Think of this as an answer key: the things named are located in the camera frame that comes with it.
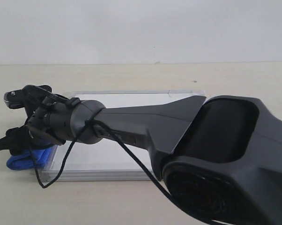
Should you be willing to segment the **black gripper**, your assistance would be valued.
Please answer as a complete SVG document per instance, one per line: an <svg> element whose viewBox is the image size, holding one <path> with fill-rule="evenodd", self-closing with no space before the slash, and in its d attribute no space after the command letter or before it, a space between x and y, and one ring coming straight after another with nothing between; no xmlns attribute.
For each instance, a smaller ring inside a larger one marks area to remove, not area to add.
<svg viewBox="0 0 282 225"><path fill-rule="evenodd" d="M0 151L22 155L31 147L63 145L66 142L66 97L51 92L25 92L24 96L36 109L25 127L8 129L0 139Z"/></svg>

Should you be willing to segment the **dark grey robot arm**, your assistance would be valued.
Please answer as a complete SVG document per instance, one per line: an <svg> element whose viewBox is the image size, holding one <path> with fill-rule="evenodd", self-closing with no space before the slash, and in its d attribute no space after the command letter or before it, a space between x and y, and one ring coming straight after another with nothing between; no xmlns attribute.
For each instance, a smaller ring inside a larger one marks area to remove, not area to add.
<svg viewBox="0 0 282 225"><path fill-rule="evenodd" d="M106 108L46 97L35 106L22 127L0 139L0 150L114 140L147 150L149 176L191 217L209 225L282 225L282 121L257 98Z"/></svg>

